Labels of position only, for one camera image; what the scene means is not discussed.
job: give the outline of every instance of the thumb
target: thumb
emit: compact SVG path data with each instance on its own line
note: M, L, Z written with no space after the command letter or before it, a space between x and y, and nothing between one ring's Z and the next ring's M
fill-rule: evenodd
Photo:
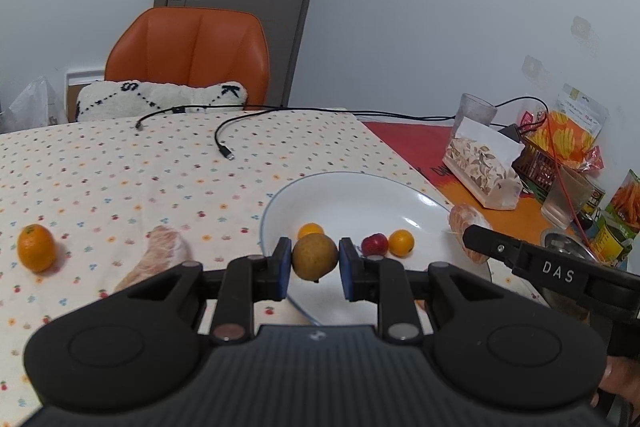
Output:
M625 357L607 357L600 389L618 394L640 409L640 363Z

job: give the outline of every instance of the orange mat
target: orange mat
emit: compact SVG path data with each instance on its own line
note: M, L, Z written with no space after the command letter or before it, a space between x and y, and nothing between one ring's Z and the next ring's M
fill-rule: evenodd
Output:
M540 203L528 194L521 195L515 210L488 210L478 203L442 163L450 127L382 122L365 125L427 178L447 200L453 204L472 204L497 232L538 245L543 230L551 227L540 214Z

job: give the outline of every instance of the white plate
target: white plate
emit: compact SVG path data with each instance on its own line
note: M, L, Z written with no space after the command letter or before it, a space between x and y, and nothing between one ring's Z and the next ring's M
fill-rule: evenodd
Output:
M295 242L305 223L318 223L336 245L342 237L351 237L357 248L373 233L388 237L407 229L415 238L414 251L398 259L407 269L425 270L434 261L447 261L491 280L486 263L475 264L462 251L450 233L448 216L439 203L401 183L359 172L324 172L291 182L271 198L260 224L260 245L264 255L271 255L280 237ZM338 267L319 283L292 271L288 298L316 325L377 322L375 304L344 299ZM425 332L431 331L426 313L418 309Z

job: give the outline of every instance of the chair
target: chair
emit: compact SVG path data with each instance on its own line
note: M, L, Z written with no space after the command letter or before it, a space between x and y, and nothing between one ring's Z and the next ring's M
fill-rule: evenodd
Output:
M247 103L264 103L269 52L260 21L243 12L158 7L140 15L111 50L105 80L190 87L240 82Z

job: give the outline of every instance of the small orange fruit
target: small orange fruit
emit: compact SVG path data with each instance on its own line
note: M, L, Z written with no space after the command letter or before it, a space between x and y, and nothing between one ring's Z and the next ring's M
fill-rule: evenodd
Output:
M42 225L28 225L17 241L18 259L29 270L41 272L56 260L56 244L51 232Z
M414 236L408 230L396 230L389 236L389 252L396 257L406 257L414 245Z
M298 230L298 239L301 239L310 233L324 233L324 230L320 225L318 225L318 223L306 223L306 225L302 225L300 230Z

